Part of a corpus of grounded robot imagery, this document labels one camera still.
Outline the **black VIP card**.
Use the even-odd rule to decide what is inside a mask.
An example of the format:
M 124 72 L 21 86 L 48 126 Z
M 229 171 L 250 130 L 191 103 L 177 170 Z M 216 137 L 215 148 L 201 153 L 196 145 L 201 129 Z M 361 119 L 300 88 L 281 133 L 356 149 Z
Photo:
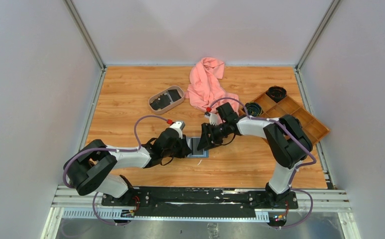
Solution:
M 193 155 L 202 154 L 202 150 L 198 149 L 200 138 L 193 137 L 191 138 L 191 149 Z

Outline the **blue leather card holder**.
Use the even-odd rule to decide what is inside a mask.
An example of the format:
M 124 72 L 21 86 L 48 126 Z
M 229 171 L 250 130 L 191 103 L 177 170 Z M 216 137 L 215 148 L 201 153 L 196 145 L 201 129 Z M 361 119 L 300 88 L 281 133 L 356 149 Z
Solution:
M 186 137 L 188 147 L 191 149 L 191 153 L 187 155 L 188 158 L 208 158 L 208 150 L 198 150 L 199 137 Z

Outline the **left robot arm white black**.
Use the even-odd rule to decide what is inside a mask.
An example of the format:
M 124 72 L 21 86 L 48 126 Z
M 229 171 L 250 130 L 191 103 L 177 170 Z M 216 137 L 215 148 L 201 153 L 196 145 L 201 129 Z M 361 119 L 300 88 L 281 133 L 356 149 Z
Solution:
M 170 127 L 140 148 L 116 148 L 96 139 L 64 164 L 63 178 L 80 196 L 99 192 L 127 206 L 133 201 L 131 184 L 124 176 L 113 175 L 112 170 L 151 168 L 162 165 L 164 158 L 185 158 L 191 152 L 186 136 Z

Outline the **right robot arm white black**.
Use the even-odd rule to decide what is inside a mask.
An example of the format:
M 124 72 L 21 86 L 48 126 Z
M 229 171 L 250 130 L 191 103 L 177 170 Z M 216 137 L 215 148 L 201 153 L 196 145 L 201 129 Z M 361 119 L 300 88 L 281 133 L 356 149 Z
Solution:
M 284 115 L 280 118 L 239 116 L 230 103 L 216 108 L 222 123 L 201 125 L 198 150 L 210 150 L 223 144 L 229 135 L 264 138 L 276 160 L 274 173 L 266 184 L 264 199 L 272 208 L 278 208 L 289 194 L 293 177 L 307 157 L 312 157 L 313 144 L 297 118 Z

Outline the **black card left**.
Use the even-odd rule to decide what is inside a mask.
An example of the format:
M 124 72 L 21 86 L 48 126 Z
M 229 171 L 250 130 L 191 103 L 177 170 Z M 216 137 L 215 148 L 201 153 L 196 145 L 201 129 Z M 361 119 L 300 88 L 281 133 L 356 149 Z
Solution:
M 164 108 L 166 108 L 170 104 L 171 104 L 170 98 L 163 96 L 163 97 L 160 97 L 160 98 L 153 100 L 150 103 L 150 106 L 153 110 L 159 111 L 159 110 L 163 110 Z

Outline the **black card right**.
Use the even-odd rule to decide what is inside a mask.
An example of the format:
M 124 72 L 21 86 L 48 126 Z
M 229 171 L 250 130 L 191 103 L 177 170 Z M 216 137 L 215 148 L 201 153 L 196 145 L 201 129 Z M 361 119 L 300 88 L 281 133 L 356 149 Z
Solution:
M 175 103 L 176 101 L 179 101 L 180 99 L 182 99 L 177 89 L 168 90 L 167 93 L 171 103 Z

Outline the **pink oval tray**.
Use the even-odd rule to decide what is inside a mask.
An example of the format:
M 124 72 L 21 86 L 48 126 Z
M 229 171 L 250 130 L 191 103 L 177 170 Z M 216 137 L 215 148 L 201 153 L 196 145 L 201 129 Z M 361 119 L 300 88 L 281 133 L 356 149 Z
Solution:
M 148 100 L 151 111 L 156 115 L 164 114 L 181 104 L 185 99 L 185 93 L 179 86 L 170 86 Z

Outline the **pink cloth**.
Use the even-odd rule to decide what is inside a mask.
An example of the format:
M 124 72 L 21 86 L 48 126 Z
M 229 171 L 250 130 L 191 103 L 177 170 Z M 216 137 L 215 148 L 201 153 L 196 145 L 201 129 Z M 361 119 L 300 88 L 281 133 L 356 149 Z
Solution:
M 192 107 L 202 112 L 211 106 L 215 100 L 219 100 L 213 105 L 215 108 L 230 103 L 235 112 L 239 111 L 239 96 L 228 93 L 220 84 L 225 72 L 225 62 L 213 57 L 204 57 L 191 69 L 185 98 L 189 100 Z

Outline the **wooden compartment tray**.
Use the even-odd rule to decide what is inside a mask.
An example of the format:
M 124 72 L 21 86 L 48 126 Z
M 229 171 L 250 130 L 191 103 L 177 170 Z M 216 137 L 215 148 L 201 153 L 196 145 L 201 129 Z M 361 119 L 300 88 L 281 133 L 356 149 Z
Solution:
M 313 145 L 317 144 L 323 137 L 325 137 L 330 130 L 309 111 L 298 104 L 288 94 L 279 103 L 275 103 L 267 96 L 266 91 L 260 94 L 255 99 L 249 102 L 258 103 L 262 109 L 263 114 L 260 118 L 279 118 L 284 115 L 292 115 L 299 120 L 303 131 L 309 137 Z

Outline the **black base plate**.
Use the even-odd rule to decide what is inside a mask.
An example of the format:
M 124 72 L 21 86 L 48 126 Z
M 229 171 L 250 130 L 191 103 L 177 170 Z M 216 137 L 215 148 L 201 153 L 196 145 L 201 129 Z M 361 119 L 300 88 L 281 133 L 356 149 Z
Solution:
M 102 206 L 133 206 L 138 216 L 251 218 L 256 209 L 298 209 L 296 194 L 282 196 L 265 189 L 134 187 L 120 198 L 105 194 Z

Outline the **aluminium rail frame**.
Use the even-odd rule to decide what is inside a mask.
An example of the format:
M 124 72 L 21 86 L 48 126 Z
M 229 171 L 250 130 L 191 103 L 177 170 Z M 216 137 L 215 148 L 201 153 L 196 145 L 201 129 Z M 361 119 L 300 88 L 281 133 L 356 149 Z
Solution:
M 105 194 L 59 186 L 43 239 L 358 239 L 343 190 L 294 189 L 298 209 L 256 209 L 251 218 L 138 216 L 133 206 L 102 206 Z

